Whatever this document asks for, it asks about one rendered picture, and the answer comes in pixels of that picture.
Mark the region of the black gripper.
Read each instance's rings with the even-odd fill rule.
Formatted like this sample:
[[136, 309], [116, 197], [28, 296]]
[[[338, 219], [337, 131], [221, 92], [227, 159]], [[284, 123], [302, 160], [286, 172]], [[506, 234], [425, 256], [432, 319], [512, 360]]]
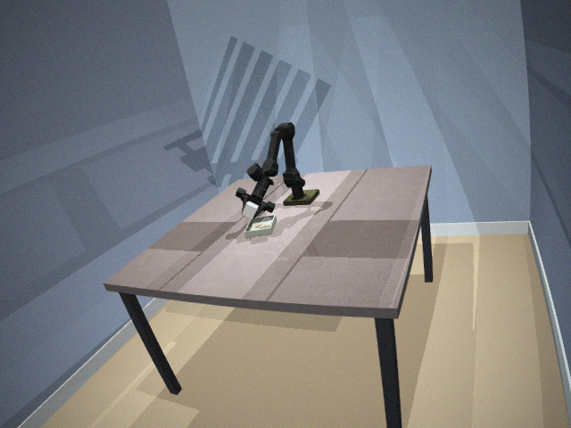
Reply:
[[249, 199], [253, 202], [257, 202], [261, 205], [258, 208], [258, 210], [255, 213], [253, 218], [255, 218], [259, 213], [261, 213], [262, 211], [265, 211], [265, 210], [272, 213], [273, 209], [276, 206], [275, 203], [273, 203], [273, 202], [266, 203], [266, 202], [262, 201], [266, 192], [267, 192], [267, 188], [264, 185], [260, 185], [260, 184], [257, 184], [254, 187], [251, 195], [246, 193], [246, 190], [244, 190], [243, 188], [241, 188], [241, 187], [237, 188], [236, 197], [240, 198], [241, 201], [243, 202], [242, 213], [244, 211], [244, 207], [245, 207], [245, 204], [247, 202], [247, 199]]

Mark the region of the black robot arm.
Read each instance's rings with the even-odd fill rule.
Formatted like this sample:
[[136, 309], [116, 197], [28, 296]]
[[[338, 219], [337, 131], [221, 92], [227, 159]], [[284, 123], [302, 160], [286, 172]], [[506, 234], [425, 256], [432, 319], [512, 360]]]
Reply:
[[[286, 170], [283, 173], [283, 181], [287, 188], [291, 187], [293, 192], [292, 200], [303, 199], [306, 193], [303, 193], [302, 187], [305, 186], [305, 180], [301, 178], [300, 172], [295, 166], [294, 144], [295, 126], [292, 122], [281, 123], [273, 132], [270, 133], [270, 142], [267, 159], [263, 162], [262, 167], [258, 163], [253, 163], [246, 173], [257, 182], [264, 185], [267, 190], [269, 185], [274, 185], [273, 180], [269, 177], [275, 177], [278, 173], [277, 156], [281, 139], [283, 140], [285, 153]], [[256, 185], [257, 185], [256, 184]]]

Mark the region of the grey square cup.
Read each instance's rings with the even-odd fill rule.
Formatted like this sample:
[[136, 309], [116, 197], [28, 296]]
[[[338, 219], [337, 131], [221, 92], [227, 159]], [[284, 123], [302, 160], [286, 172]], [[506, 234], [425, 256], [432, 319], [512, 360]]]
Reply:
[[246, 217], [253, 219], [258, 207], [259, 205], [248, 201], [244, 207], [242, 215], [245, 215]]

